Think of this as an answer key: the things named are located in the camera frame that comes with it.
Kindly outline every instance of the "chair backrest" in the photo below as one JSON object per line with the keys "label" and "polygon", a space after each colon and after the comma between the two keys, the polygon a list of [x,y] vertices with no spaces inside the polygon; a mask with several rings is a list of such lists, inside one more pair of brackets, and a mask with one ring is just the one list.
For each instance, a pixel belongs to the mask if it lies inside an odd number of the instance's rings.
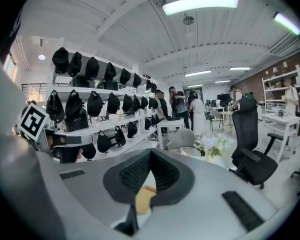
{"label": "chair backrest", "polygon": [[212,117],[218,117],[218,116],[220,116],[221,114],[220,114],[218,111],[216,111],[215,109],[212,109],[210,115],[211,115]]}
{"label": "chair backrest", "polygon": [[195,133],[190,129],[179,129],[167,144],[167,150],[182,147],[193,148],[195,141],[198,140]]}
{"label": "chair backrest", "polygon": [[246,148],[252,151],[258,144],[258,112],[253,100],[240,99],[240,110],[232,114],[232,120],[236,131],[237,147],[232,158],[244,156],[241,151]]}

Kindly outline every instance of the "black and white qr marker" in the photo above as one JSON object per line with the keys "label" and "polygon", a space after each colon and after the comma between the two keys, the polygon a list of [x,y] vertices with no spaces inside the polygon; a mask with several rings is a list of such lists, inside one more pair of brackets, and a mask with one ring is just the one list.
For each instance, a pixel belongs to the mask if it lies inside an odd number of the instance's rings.
{"label": "black and white qr marker", "polygon": [[37,141],[48,118],[49,115],[47,113],[31,103],[25,111],[18,127],[29,138]]}

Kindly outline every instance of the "gray chair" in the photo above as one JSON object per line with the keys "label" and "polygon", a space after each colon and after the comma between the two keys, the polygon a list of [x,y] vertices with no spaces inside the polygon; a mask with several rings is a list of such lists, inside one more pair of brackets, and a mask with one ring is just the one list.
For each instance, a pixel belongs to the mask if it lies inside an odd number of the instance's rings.
{"label": "gray chair", "polygon": [[210,113],[210,129],[212,131],[214,131],[213,122],[219,122],[219,128],[220,128],[220,125],[221,125],[221,122],[222,122],[222,131],[224,130],[224,119],[221,116],[222,116],[221,113],[219,113],[215,109],[211,110],[211,113]]}

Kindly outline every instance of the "black velcro strip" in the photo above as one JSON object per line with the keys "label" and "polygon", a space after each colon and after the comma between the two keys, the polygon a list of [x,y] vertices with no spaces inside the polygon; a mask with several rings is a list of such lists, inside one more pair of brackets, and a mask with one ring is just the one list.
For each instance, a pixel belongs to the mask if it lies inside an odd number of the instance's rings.
{"label": "black velcro strip", "polygon": [[227,191],[222,196],[248,232],[264,222],[237,192]]}
{"label": "black velcro strip", "polygon": [[73,177],[76,177],[76,176],[80,176],[82,174],[85,174],[85,172],[81,169],[79,170],[73,170],[73,171],[69,171],[69,172],[63,172],[63,173],[60,173],[60,177],[61,179],[65,180],[65,179],[69,179],[69,178],[73,178]]}

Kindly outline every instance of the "chair seat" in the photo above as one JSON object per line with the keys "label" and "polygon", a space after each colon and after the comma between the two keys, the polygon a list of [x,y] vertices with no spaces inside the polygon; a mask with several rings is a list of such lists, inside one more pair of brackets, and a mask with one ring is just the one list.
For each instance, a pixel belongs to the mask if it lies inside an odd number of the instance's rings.
{"label": "chair seat", "polygon": [[[241,173],[252,185],[260,185],[271,177],[271,175],[277,169],[278,164],[275,160],[273,160],[267,155],[264,155],[260,151],[254,150],[252,152],[256,154],[259,158],[261,158],[261,161],[254,162],[253,160],[246,157],[246,166],[241,170]],[[243,156],[234,158],[232,160],[232,163],[236,167],[239,167],[243,158]]]}

